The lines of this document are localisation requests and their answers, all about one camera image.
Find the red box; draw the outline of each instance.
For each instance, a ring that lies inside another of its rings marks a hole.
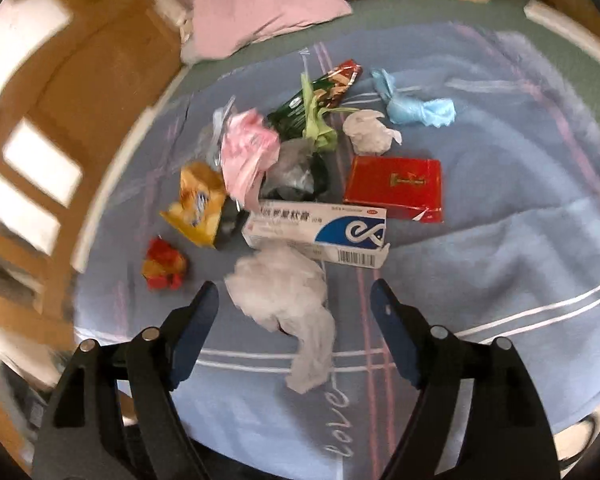
[[[383,207],[389,218],[442,222],[440,161],[357,156],[343,202]]]

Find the white box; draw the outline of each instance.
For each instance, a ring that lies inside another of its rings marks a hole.
[[[242,236],[253,248],[284,240],[312,260],[379,269],[389,252],[385,230],[382,208],[265,200],[259,214],[249,215]]]

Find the blue logo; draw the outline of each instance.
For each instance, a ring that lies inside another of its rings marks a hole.
[[[315,237],[323,244],[343,245],[362,249],[382,247],[384,219],[343,216],[325,225]]]

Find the small red wrapper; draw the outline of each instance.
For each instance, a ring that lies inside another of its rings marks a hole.
[[[389,218],[442,222],[440,161],[356,156],[343,202],[385,208]]]
[[[142,264],[142,275],[149,290],[180,288],[186,270],[187,260],[178,250],[162,238],[151,240]]]

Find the crumpled white paper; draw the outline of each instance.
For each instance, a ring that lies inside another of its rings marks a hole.
[[[394,139],[402,144],[402,134],[378,120],[383,117],[384,114],[376,110],[360,110],[345,119],[342,130],[351,138],[356,155],[382,155]]]
[[[335,322],[323,307],[324,271],[281,242],[264,244],[255,256],[240,258],[224,278],[235,306],[273,332],[298,338],[298,354],[286,385],[299,394],[323,384],[331,370]]]

